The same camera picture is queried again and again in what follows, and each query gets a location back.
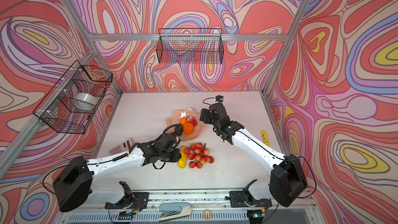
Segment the yellow fake squash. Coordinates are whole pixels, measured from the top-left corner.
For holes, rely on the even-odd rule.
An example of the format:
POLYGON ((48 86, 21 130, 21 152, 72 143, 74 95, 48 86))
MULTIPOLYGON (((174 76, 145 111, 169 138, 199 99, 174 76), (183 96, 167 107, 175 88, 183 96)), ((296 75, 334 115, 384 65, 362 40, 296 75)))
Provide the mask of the yellow fake squash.
POLYGON ((187 147, 181 147, 180 149, 180 159, 177 162, 177 165, 179 168, 184 169, 186 167, 186 162, 188 158, 188 154, 190 153, 190 150, 187 147))

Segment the red fake apple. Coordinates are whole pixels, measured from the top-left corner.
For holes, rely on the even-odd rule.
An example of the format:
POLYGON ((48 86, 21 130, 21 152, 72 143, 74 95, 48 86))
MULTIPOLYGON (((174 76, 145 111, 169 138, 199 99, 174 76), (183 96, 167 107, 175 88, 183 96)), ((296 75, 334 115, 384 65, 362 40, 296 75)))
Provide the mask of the red fake apple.
POLYGON ((187 123, 192 124, 194 127, 198 125, 198 122, 197 122, 197 120, 195 119, 194 116, 189 116, 187 118, 187 123))

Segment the large fake orange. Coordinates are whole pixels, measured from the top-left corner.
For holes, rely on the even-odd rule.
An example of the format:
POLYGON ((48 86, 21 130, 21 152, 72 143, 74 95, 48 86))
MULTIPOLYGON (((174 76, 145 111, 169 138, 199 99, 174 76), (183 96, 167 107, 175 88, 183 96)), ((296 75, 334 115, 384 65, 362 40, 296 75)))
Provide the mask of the large fake orange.
POLYGON ((186 123, 183 126, 183 132, 186 135, 192 135, 194 133, 194 126, 192 124, 190 124, 190 123, 186 123))

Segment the red fake strawberry bunch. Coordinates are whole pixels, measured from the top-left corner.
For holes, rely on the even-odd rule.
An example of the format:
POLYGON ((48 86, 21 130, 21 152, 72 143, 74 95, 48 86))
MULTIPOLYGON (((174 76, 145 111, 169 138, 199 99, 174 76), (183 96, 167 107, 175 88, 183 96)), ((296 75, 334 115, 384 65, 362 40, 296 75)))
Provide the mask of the red fake strawberry bunch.
POLYGON ((196 143, 187 147, 190 150, 188 154, 186 166, 190 169, 201 169, 205 164, 213 164, 215 159, 210 156, 210 151, 206 144, 196 143))

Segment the small fake orange mandarin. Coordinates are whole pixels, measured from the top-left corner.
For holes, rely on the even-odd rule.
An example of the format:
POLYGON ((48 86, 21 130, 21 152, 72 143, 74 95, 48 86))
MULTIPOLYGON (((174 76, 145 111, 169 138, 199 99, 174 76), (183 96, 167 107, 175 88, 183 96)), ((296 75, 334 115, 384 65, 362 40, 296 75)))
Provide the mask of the small fake orange mandarin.
POLYGON ((187 122, 188 122, 188 121, 187 121, 187 117, 182 117, 182 118, 180 118, 180 124, 181 124, 182 126, 184 126, 187 122))

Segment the dark fake avocado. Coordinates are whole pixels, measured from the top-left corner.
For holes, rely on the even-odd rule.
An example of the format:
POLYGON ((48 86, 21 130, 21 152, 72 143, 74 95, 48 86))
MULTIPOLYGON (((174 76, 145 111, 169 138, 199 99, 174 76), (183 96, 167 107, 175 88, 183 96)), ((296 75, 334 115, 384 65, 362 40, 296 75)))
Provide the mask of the dark fake avocado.
POLYGON ((183 134, 183 125, 175 124, 174 127, 175 127, 175 129, 172 134, 175 136, 181 136, 183 134))

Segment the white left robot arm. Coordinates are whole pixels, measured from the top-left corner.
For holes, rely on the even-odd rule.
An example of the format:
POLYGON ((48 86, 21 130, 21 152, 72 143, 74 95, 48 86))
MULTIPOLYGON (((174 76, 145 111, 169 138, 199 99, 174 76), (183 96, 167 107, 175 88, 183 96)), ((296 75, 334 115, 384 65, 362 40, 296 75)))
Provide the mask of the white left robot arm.
POLYGON ((105 203, 106 209, 128 208, 134 194, 125 181, 100 188, 99 182, 114 174, 148 164, 176 163, 180 157, 179 135, 162 133, 147 143, 134 145, 131 150, 99 159, 74 158, 53 181, 54 193, 62 213, 70 212, 85 203, 105 203))

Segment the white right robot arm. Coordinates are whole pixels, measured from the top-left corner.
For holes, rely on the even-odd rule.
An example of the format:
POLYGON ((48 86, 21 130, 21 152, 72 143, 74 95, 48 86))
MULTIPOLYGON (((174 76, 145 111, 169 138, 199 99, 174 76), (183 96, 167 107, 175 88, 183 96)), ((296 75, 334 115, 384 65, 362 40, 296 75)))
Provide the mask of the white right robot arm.
POLYGON ((289 207, 307 188, 300 159, 284 155, 255 138, 242 124, 232 121, 221 102, 203 108, 200 121, 211 124, 216 135, 251 155, 269 174, 269 182, 251 181, 243 192, 247 203, 274 199, 279 205, 289 207))

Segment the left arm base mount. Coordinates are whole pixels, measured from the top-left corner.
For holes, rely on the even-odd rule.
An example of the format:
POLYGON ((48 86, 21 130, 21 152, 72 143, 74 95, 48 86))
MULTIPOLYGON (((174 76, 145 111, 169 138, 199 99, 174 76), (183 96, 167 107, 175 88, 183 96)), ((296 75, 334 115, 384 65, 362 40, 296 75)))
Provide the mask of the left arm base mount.
POLYGON ((123 188, 123 197, 117 203, 106 202, 105 209, 126 209, 122 212, 122 216, 133 216, 147 208, 148 192, 133 192, 125 181, 120 181, 119 184, 123 188))

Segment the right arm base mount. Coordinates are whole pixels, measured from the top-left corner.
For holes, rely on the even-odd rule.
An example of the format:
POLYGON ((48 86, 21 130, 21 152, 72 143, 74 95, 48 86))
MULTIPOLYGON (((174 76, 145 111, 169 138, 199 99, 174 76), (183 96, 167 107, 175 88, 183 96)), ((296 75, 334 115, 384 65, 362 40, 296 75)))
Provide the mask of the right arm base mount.
POLYGON ((267 210, 272 206, 271 199, 260 199, 256 200, 249 192, 249 187, 254 184, 257 179, 252 180, 249 184, 245 186, 242 190, 230 191, 229 196, 225 196, 227 201, 230 201, 232 208, 242 208, 242 207, 262 207, 267 210))

